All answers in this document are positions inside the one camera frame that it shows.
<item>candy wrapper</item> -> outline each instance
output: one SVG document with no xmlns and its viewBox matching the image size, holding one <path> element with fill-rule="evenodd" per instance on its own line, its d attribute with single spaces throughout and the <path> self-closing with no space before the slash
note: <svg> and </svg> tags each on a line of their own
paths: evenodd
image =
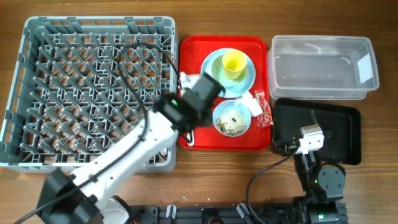
<svg viewBox="0 0 398 224">
<path fill-rule="evenodd" d="M 263 114 L 257 117 L 257 128 L 265 128 L 274 124 L 272 121 L 271 107 L 266 100 L 266 93 L 264 90 L 256 90 L 256 99 L 260 103 Z"/>
</svg>

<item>yellow cup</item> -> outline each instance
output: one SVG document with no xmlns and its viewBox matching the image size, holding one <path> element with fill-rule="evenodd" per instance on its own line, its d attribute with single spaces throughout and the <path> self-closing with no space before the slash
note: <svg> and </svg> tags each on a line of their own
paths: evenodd
<svg viewBox="0 0 398 224">
<path fill-rule="evenodd" d="M 238 78 L 247 64 L 248 59 L 240 50 L 230 50 L 223 55 L 224 73 L 231 80 Z"/>
</svg>

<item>dish rack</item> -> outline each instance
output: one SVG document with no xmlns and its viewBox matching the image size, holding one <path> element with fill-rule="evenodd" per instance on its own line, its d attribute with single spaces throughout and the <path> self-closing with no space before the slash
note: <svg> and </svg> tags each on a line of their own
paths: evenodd
<svg viewBox="0 0 398 224">
<path fill-rule="evenodd" d="M 178 62 L 171 17 L 31 17 L 2 124 L 0 166 L 71 171 L 100 156 L 142 117 L 122 75 L 147 110 L 162 91 L 176 91 L 166 57 Z M 169 172 L 175 159 L 173 145 L 141 172 Z"/>
</svg>

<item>black container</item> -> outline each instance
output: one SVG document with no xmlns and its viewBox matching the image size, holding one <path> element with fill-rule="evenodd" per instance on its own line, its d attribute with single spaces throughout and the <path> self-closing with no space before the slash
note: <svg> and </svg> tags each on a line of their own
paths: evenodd
<svg viewBox="0 0 398 224">
<path fill-rule="evenodd" d="M 274 107 L 273 141 L 287 141 L 300 135 L 300 128 L 315 124 L 314 111 L 322 131 L 331 131 L 327 145 L 318 150 L 327 162 L 358 165 L 361 162 L 361 113 L 352 107 L 280 98 Z"/>
</svg>

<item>wooden table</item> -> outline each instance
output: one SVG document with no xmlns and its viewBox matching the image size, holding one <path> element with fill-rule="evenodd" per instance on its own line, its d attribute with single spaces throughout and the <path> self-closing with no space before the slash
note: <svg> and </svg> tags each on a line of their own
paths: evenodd
<svg viewBox="0 0 398 224">
<path fill-rule="evenodd" d="M 380 88 L 361 101 L 336 101 L 362 113 L 362 163 L 347 170 L 345 198 L 350 223 L 398 222 L 398 4 L 390 1 L 4 1 L 0 6 L 0 117 L 4 116 L 22 28 L 30 16 L 167 15 L 180 40 L 193 34 L 256 35 L 271 46 L 278 34 L 365 36 L 372 41 Z M 179 150 L 168 174 L 137 175 L 119 196 L 131 205 L 236 205 L 245 201 L 250 177 L 280 156 L 262 152 Z M 0 223 L 35 208 L 43 174 L 0 169 Z M 288 161 L 261 175 L 252 186 L 254 202 L 290 202 L 302 195 Z M 41 223 L 35 217 L 26 223 Z"/>
</svg>

